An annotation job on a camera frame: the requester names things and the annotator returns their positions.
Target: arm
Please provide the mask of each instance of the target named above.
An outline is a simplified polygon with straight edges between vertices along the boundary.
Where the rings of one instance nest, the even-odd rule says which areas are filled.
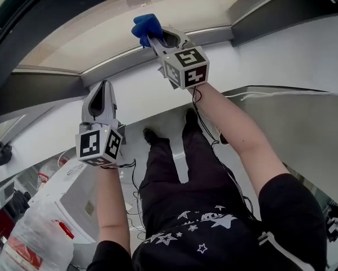
[[[244,111],[207,83],[197,89],[202,94],[197,105],[238,153],[258,196],[268,181],[288,173],[263,132]]]
[[[130,254],[130,232],[117,169],[97,169],[100,242],[114,241]]]

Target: cable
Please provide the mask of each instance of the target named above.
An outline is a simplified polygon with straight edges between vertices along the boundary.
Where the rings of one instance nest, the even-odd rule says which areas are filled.
[[[199,97],[198,100],[195,100],[195,97],[196,97],[195,94],[196,94],[196,92],[198,92],[198,93],[200,94],[200,97]],[[230,173],[229,173],[229,171],[227,170],[227,168],[226,168],[226,166],[224,165],[224,163],[221,162],[220,159],[218,158],[218,156],[215,154],[214,146],[217,145],[217,144],[219,144],[220,142],[219,142],[217,139],[215,139],[215,138],[213,137],[213,135],[211,134],[211,132],[209,131],[209,129],[207,128],[207,126],[206,126],[205,123],[203,122],[203,119],[201,118],[200,113],[199,113],[199,110],[198,110],[197,105],[196,105],[197,102],[199,102],[199,101],[202,99],[202,97],[203,97],[203,94],[201,93],[201,91],[198,90],[196,87],[194,87],[194,92],[193,92],[193,94],[192,94],[192,104],[194,105],[194,109],[195,109],[195,111],[196,111],[197,118],[199,119],[199,121],[200,121],[201,125],[203,126],[204,130],[208,133],[208,135],[209,135],[209,136],[211,137],[211,139],[213,140],[213,142],[211,143],[211,147],[212,147],[213,153],[214,153],[215,157],[217,158],[217,160],[221,163],[221,165],[222,165],[223,169],[225,170],[225,172],[229,175],[229,177],[231,178],[231,180],[234,182],[236,188],[238,189],[238,192],[239,192],[240,197],[241,197],[241,199],[242,199],[242,202],[243,202],[243,204],[244,204],[244,206],[245,206],[245,208],[246,208],[246,210],[247,210],[247,212],[248,212],[248,214],[249,214],[249,217],[250,217],[251,219],[253,219],[253,220],[256,220],[256,218],[254,217],[254,214],[253,214],[253,204],[252,204],[251,200],[250,200],[247,196],[244,196],[244,195],[243,195],[243,191],[242,191],[242,189],[240,188],[239,184],[237,183],[237,181],[235,180],[235,178],[232,177],[232,175],[234,176],[234,174],[230,174]],[[246,199],[249,201],[249,203],[250,203],[250,205],[251,205],[251,210],[248,209],[247,204],[245,203],[245,200],[246,200]]]
[[[70,263],[70,266],[74,267],[76,270],[87,270],[86,268],[81,268]]]
[[[237,93],[234,95],[226,95],[226,98],[239,97],[246,94],[240,101],[246,100],[247,98],[262,98],[262,97],[274,97],[277,95],[334,95],[338,97],[338,94],[325,92],[325,91],[314,91],[314,90],[296,90],[296,91],[277,91],[274,93],[261,93],[257,91],[246,91],[244,93]]]
[[[58,160],[57,160],[57,167],[60,169],[61,167],[60,167],[60,159],[62,158],[62,156],[66,153],[66,152],[68,152],[70,149],[68,149],[68,150],[65,150],[59,157],[58,157]]]
[[[322,91],[312,91],[312,90],[303,90],[303,91],[280,91],[280,92],[275,92],[275,93],[253,93],[253,94],[247,94],[244,96],[240,101],[243,101],[247,98],[262,98],[262,97],[274,97],[277,95],[334,95],[338,97],[338,94],[335,93],[330,93],[330,92],[322,92]]]
[[[136,191],[133,192],[133,196],[135,197],[136,202],[137,202],[137,213],[129,213],[128,211],[126,211],[126,213],[127,213],[128,215],[138,215],[138,216],[139,216],[139,219],[140,219],[140,222],[141,222],[141,226],[142,226],[143,229],[145,229],[144,224],[143,224],[143,221],[142,221],[142,218],[141,218],[142,211],[140,211],[140,208],[139,208],[139,199],[140,199],[140,198],[139,198],[139,188],[137,187],[137,185],[136,185],[136,183],[135,183],[135,177],[134,177],[134,176],[135,176],[135,169],[136,169],[136,159],[134,159],[134,161],[133,161],[131,164],[118,165],[118,166],[115,166],[115,167],[113,167],[113,168],[132,168],[132,167],[134,167],[134,169],[133,169],[133,172],[132,172],[132,174],[131,174],[131,180],[132,180],[132,183],[133,183],[133,185],[134,185],[134,187],[135,187],[135,189],[136,189]],[[132,221],[131,218],[128,218],[128,220],[130,220],[131,226],[140,232],[140,233],[137,235],[137,238],[138,238],[139,240],[142,240],[141,238],[139,238],[139,235],[142,234],[142,233],[145,234],[145,232],[142,232],[140,229],[138,229],[136,226],[134,226],[133,221]]]

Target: white cable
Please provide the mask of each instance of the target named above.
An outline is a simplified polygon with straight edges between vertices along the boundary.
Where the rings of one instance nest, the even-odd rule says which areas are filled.
[[[330,92],[320,92],[320,91],[312,91],[312,90],[302,90],[302,91],[279,91],[275,93],[257,93],[257,94],[247,94],[244,96],[240,101],[246,100],[247,98],[262,98],[262,97],[274,97],[277,95],[334,95],[338,97],[338,94],[336,93],[330,93]]]
[[[238,97],[241,95],[246,94],[240,101],[243,101],[247,98],[261,98],[261,97],[273,97],[276,95],[334,95],[338,97],[338,94],[336,93],[330,93],[330,92],[322,92],[322,91],[312,91],[312,90],[296,90],[296,91],[278,91],[274,93],[260,93],[256,91],[247,91],[245,93],[238,93],[234,95],[226,95],[226,98],[232,98],[232,97]]]
[[[60,169],[61,167],[60,167],[60,159],[62,158],[62,156],[66,153],[66,152],[68,152],[70,150],[70,148],[68,149],[68,150],[66,150],[66,151],[64,151],[60,156],[59,156],[59,158],[58,158],[58,160],[57,160],[57,167]]]
[[[228,98],[239,97],[243,94],[268,94],[268,93],[260,93],[260,92],[257,92],[257,91],[246,91],[245,93],[237,93],[237,94],[234,94],[234,95],[226,95],[225,97],[228,97]]]

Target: black shoe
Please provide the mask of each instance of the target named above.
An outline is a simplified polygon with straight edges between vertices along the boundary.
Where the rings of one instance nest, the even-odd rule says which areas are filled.
[[[157,134],[149,128],[145,128],[143,131],[144,139],[149,144],[152,145],[159,138]]]
[[[193,108],[189,108],[185,112],[185,123],[186,124],[197,124],[197,114]]]

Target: blue object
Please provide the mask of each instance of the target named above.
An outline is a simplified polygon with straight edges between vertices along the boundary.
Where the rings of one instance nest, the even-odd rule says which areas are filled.
[[[156,38],[163,38],[163,30],[161,29],[160,22],[156,18],[155,14],[146,14],[134,18],[136,24],[131,32],[136,37],[140,38],[140,44],[145,47],[151,47],[147,39],[147,35],[150,34]]]

